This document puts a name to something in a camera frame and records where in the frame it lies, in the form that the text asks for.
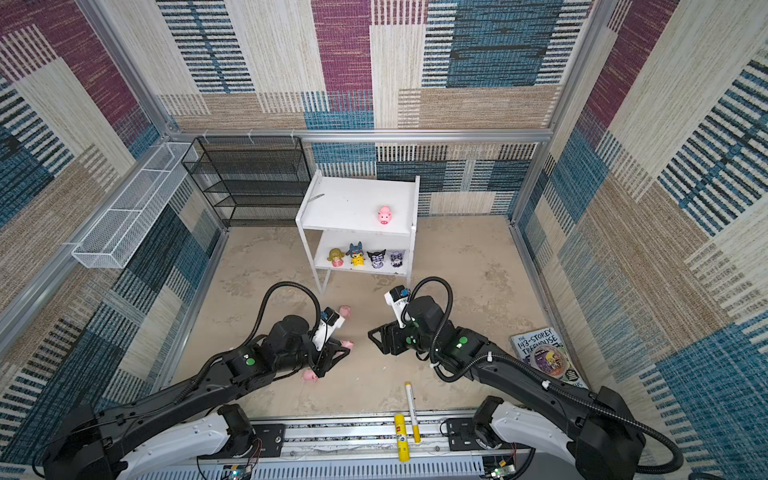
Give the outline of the purple-eared black figure toy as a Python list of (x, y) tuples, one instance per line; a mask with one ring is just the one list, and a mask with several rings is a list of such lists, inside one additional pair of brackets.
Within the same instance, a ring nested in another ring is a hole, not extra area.
[(404, 250), (392, 250), (389, 251), (390, 265), (393, 268), (402, 268), (404, 264), (405, 251)]

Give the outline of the black-eared figure toy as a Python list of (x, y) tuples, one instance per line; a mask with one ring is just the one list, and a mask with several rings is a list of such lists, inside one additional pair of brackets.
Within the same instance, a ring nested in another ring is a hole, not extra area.
[(374, 269), (382, 269), (385, 265), (386, 250), (367, 251), (367, 255)]

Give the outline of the yellow blue figure toy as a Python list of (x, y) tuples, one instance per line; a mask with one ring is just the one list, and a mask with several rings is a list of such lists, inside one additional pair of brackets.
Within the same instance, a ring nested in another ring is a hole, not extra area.
[(363, 244), (359, 241), (357, 244), (351, 243), (346, 255), (350, 257), (350, 261), (353, 267), (362, 267), (365, 265), (365, 255), (363, 251)]

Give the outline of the olive green toy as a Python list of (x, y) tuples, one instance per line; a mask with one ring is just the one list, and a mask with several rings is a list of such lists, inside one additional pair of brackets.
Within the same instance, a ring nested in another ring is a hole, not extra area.
[(333, 268), (340, 268), (344, 265), (345, 253), (339, 248), (333, 248), (329, 251), (327, 260)]

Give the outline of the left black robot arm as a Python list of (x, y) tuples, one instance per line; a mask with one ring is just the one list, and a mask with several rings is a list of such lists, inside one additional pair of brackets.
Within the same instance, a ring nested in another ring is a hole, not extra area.
[(241, 457), (257, 435), (238, 399), (304, 369), (321, 378), (350, 354), (333, 338), (344, 318), (314, 309), (267, 334), (251, 331), (237, 347), (210, 357), (192, 377), (154, 394), (96, 411), (73, 408), (32, 462), (45, 479), (137, 479), (193, 457)]

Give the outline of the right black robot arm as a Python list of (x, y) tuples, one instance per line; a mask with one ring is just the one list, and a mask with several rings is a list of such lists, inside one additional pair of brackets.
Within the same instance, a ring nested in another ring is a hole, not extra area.
[(476, 381), (522, 402), (516, 407), (489, 396), (481, 403), (473, 425), (482, 446), (524, 445), (570, 463), (585, 479), (663, 475), (683, 466), (681, 449), (636, 420), (616, 391), (568, 384), (476, 331), (454, 326), (451, 303), (440, 307), (432, 297), (404, 286), (384, 298), (396, 319), (368, 333), (383, 354), (412, 350), (445, 383)]

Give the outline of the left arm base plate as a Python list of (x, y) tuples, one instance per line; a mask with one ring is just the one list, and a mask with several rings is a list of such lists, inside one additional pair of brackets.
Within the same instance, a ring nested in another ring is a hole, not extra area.
[(252, 450), (249, 454), (251, 461), (263, 458), (279, 458), (285, 440), (286, 425), (284, 423), (253, 423)]

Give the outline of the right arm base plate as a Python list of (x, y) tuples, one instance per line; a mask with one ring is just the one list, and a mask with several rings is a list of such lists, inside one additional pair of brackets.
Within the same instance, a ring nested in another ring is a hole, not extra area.
[(495, 450), (498, 446), (486, 445), (476, 434), (471, 417), (450, 417), (442, 421), (440, 432), (447, 438), (452, 452)]

